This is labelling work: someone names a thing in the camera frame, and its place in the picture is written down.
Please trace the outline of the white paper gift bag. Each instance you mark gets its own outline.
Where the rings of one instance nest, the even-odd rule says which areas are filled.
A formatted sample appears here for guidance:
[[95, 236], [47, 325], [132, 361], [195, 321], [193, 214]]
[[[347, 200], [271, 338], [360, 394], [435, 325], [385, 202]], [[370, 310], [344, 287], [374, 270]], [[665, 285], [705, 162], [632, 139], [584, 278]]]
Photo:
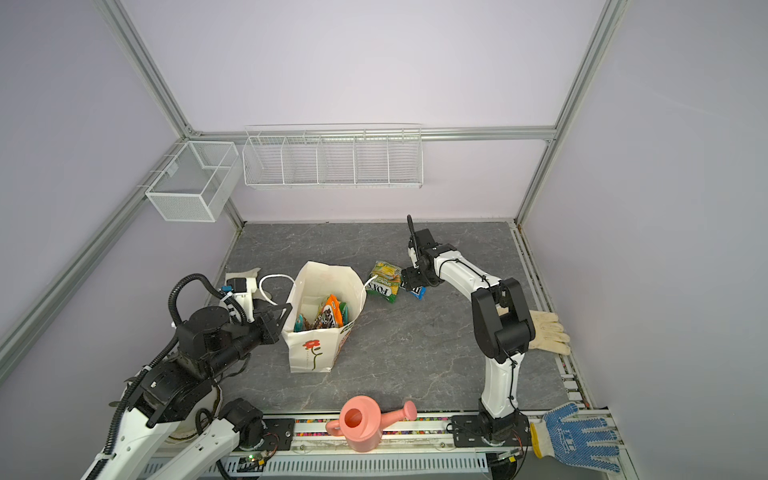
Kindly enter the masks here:
[[328, 373], [361, 315], [367, 298], [348, 266], [309, 261], [292, 279], [291, 311], [282, 327], [290, 371]]

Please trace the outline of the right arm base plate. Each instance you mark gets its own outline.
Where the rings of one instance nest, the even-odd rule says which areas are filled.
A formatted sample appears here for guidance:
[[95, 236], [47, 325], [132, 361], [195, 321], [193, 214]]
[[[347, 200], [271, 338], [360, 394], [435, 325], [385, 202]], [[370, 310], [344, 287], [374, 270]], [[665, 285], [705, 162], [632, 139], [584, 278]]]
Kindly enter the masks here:
[[529, 447], [532, 445], [528, 417], [520, 412], [497, 419], [485, 413], [455, 415], [446, 430], [460, 448]]

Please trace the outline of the teal snack pack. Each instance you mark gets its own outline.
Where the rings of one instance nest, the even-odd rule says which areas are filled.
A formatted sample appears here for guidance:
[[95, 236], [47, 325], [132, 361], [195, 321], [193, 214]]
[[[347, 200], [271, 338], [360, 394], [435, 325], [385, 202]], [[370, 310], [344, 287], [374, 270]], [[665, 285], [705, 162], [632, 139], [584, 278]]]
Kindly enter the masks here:
[[293, 332], [294, 333], [300, 333], [303, 332], [306, 328], [306, 319], [303, 315], [299, 314], [295, 320]]

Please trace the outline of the brown M&M's packet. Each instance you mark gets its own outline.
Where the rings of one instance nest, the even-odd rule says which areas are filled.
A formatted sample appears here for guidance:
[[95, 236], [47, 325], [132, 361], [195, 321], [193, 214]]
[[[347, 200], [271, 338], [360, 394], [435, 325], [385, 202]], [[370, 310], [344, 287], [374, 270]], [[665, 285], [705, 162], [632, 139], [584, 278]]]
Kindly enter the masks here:
[[336, 328], [337, 326], [336, 310], [331, 305], [323, 307], [312, 325], [314, 330]]

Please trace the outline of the blue M&M's packet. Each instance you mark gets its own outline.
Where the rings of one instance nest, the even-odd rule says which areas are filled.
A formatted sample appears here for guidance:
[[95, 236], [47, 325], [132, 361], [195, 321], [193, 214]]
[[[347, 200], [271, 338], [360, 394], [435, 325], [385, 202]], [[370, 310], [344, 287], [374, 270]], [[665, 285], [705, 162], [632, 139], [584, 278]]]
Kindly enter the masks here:
[[425, 288], [425, 287], [423, 287], [423, 286], [421, 286], [421, 287], [415, 287], [415, 288], [413, 288], [413, 289], [410, 291], [410, 293], [411, 293], [412, 295], [414, 295], [414, 296], [415, 296], [417, 299], [419, 299], [419, 300], [422, 300], [422, 299], [424, 298], [424, 296], [425, 296], [425, 293], [426, 293], [426, 288]]

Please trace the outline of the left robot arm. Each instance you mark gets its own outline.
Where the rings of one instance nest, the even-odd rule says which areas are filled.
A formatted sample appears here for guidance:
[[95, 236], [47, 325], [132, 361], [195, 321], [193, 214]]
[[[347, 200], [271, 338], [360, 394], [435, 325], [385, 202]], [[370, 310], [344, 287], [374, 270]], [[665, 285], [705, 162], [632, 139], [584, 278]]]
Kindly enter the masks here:
[[269, 420], [243, 398], [224, 403], [220, 384], [247, 366], [252, 351], [280, 338], [292, 306], [254, 299], [253, 277], [215, 287], [200, 273], [183, 277], [168, 298], [175, 328], [170, 342], [128, 380], [103, 449], [86, 479], [136, 479], [159, 448], [184, 425], [191, 442], [159, 470], [155, 479], [197, 479], [211, 466], [223, 478], [236, 451], [243, 467], [256, 472], [291, 447], [295, 423]]

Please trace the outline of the green Fox's candy bag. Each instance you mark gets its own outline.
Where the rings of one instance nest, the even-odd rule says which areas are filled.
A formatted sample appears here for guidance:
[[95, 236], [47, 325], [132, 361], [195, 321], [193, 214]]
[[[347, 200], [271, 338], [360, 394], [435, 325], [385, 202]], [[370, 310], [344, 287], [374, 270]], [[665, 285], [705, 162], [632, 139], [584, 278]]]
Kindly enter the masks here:
[[400, 267], [386, 261], [377, 261], [364, 284], [365, 290], [395, 303], [401, 287], [401, 274]]

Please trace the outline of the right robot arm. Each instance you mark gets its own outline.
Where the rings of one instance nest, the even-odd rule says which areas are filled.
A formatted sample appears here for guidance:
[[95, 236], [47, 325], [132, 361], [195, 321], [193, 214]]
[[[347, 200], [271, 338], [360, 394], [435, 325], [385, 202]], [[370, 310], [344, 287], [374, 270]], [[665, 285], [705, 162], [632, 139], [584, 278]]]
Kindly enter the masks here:
[[407, 224], [412, 265], [402, 271], [402, 286], [447, 283], [471, 304], [475, 342], [485, 357], [484, 386], [473, 425], [463, 430], [492, 446], [514, 439], [524, 447], [529, 421], [519, 409], [518, 376], [536, 330], [520, 282], [483, 271], [454, 246], [434, 240], [428, 229], [417, 230], [411, 217]]

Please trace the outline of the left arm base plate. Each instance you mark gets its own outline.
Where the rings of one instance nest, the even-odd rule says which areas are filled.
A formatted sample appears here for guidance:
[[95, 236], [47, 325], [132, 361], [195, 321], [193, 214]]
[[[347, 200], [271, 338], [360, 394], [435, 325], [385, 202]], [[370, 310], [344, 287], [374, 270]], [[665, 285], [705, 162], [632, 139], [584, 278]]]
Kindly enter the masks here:
[[289, 451], [294, 438], [296, 420], [290, 417], [265, 418], [259, 451]]

